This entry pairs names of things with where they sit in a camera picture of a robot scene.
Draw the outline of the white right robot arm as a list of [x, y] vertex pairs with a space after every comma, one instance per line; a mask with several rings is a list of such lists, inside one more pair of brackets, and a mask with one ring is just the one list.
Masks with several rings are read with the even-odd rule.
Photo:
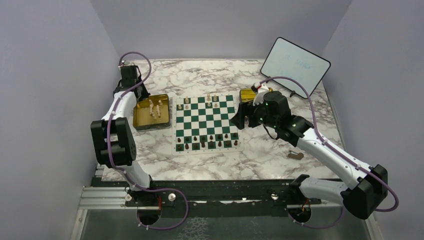
[[380, 164], [362, 162], [324, 138], [314, 125], [291, 113], [287, 98], [279, 91], [261, 95], [261, 103], [241, 102], [231, 118], [239, 130], [245, 126], [272, 128], [283, 140], [319, 160], [341, 182], [311, 176], [298, 177], [288, 190], [289, 199], [300, 204], [306, 199], [321, 199], [341, 204], [355, 217], [366, 220], [388, 195], [388, 171]]

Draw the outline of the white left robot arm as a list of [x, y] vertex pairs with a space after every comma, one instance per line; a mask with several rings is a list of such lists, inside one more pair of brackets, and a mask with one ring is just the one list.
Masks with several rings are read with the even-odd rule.
[[113, 92], [113, 102], [107, 113], [90, 124], [96, 160], [100, 165], [118, 171], [144, 205], [157, 200], [157, 191], [150, 187], [151, 176], [137, 163], [137, 147], [128, 118], [138, 100], [149, 93], [137, 65], [119, 67], [121, 80]]

